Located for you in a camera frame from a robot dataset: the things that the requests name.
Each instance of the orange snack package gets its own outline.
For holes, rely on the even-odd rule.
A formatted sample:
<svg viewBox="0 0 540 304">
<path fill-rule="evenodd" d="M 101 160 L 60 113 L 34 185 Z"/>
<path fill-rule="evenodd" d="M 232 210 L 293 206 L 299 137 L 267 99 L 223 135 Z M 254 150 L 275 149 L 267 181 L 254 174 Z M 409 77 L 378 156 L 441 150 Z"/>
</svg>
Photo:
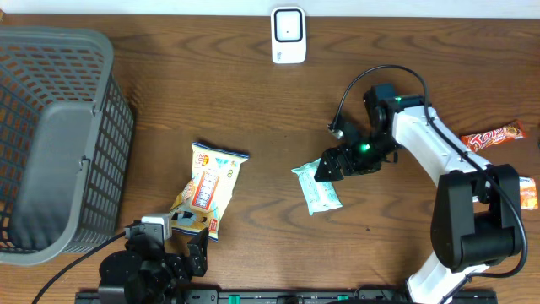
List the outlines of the orange snack package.
<svg viewBox="0 0 540 304">
<path fill-rule="evenodd" d="M 494 144 L 502 144 L 526 137 L 523 125 L 519 120 L 516 120 L 493 131 L 461 136 L 461 140 L 472 152 L 476 152 Z"/>
<path fill-rule="evenodd" d="M 537 186 L 532 178 L 520 176 L 521 210 L 538 209 Z"/>
</svg>

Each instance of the light blue packet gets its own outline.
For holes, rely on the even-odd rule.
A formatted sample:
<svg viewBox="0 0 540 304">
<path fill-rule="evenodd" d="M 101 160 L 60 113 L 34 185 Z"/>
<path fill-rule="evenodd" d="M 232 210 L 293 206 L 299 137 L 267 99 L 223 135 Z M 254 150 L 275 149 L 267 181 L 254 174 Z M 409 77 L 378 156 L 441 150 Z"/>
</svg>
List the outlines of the light blue packet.
<svg viewBox="0 0 540 304">
<path fill-rule="evenodd" d="M 321 159 L 291 170 L 298 175 L 310 215 L 343 207 L 331 182 L 315 182 L 314 176 L 319 162 Z"/>
</svg>

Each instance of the white wall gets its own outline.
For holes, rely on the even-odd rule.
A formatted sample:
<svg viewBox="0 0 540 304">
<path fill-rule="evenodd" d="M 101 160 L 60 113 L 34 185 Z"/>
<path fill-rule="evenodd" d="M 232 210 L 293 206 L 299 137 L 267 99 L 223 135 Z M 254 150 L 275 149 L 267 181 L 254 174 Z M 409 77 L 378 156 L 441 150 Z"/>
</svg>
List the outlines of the white wall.
<svg viewBox="0 0 540 304">
<path fill-rule="evenodd" d="M 0 0 L 6 13 L 263 15 L 298 5 L 310 16 L 540 18 L 540 0 Z"/>
</svg>

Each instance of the plastic wrapper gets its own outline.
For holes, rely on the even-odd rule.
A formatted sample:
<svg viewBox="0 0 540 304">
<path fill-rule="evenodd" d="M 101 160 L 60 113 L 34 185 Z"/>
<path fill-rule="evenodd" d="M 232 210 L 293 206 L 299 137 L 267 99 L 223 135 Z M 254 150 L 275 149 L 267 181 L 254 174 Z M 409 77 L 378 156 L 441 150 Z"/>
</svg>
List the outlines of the plastic wrapper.
<svg viewBox="0 0 540 304">
<path fill-rule="evenodd" d="M 461 140 L 472 152 L 476 152 L 495 144 L 502 144 L 526 137 L 521 122 L 516 120 L 493 131 L 461 136 Z"/>
<path fill-rule="evenodd" d="M 240 164 L 249 156 L 193 143 L 192 179 L 170 209 L 171 225 L 194 235 L 208 228 L 218 240 L 221 219 L 233 195 Z"/>
<path fill-rule="evenodd" d="M 520 197 L 522 210 L 538 209 L 537 186 L 532 178 L 520 177 Z"/>
<path fill-rule="evenodd" d="M 315 182 L 315 172 L 321 159 L 307 163 L 292 172 L 298 175 L 310 215 L 342 207 L 331 182 Z"/>
</svg>

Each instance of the gray plastic basket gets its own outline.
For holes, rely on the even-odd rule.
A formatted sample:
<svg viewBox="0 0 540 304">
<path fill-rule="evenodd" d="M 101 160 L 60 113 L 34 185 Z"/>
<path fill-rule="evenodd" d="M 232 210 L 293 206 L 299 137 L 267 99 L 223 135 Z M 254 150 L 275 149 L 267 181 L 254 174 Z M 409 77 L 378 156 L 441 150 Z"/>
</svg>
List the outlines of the gray plastic basket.
<svg viewBox="0 0 540 304">
<path fill-rule="evenodd" d="M 91 30 L 0 27 L 0 263 L 114 233 L 133 116 L 112 61 Z"/>
</svg>

